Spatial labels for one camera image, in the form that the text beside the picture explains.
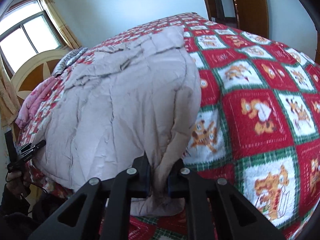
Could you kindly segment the person's left hand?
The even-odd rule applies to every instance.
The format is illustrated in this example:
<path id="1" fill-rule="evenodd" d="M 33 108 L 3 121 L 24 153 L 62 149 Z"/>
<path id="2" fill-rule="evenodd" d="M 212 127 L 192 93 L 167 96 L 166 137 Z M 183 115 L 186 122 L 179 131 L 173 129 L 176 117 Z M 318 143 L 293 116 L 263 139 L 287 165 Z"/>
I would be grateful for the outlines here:
<path id="1" fill-rule="evenodd" d="M 27 197 L 30 193 L 31 176 L 29 170 L 26 168 L 25 172 L 21 171 L 8 173 L 6 179 L 7 189 L 16 197 L 22 195 Z"/>

